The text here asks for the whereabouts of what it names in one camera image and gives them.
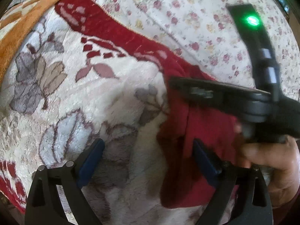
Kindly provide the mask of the person's right hand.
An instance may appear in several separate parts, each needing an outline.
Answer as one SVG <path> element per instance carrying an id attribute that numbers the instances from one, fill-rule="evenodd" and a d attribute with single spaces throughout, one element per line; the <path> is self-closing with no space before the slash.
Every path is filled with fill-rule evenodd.
<path id="1" fill-rule="evenodd" d="M 290 202 L 299 189 L 299 148 L 291 136 L 285 143 L 246 143 L 242 136 L 242 125 L 235 124 L 237 165 L 250 168 L 252 165 L 274 169 L 268 185 L 269 196 L 274 208 Z"/>

